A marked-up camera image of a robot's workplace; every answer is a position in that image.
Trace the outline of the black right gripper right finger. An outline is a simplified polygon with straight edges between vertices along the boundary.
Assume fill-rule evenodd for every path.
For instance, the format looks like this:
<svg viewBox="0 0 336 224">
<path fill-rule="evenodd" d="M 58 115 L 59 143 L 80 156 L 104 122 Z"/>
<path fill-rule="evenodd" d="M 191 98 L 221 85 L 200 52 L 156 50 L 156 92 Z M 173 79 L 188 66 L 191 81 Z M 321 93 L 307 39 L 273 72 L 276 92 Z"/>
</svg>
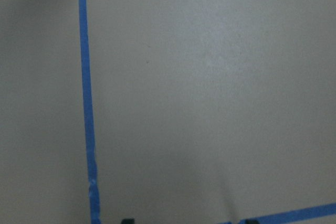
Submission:
<svg viewBox="0 0 336 224">
<path fill-rule="evenodd" d="M 253 219 L 246 219 L 244 221 L 244 224 L 256 224 L 256 220 L 253 220 Z"/>
</svg>

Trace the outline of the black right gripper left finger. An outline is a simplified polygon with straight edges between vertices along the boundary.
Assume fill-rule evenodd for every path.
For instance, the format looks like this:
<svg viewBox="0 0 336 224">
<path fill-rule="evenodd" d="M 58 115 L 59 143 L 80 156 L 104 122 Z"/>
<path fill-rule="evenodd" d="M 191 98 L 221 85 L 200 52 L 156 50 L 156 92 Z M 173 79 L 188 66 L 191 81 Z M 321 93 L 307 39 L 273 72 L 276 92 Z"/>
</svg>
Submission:
<svg viewBox="0 0 336 224">
<path fill-rule="evenodd" d="M 121 224 L 134 224 L 134 218 L 122 219 Z"/>
</svg>

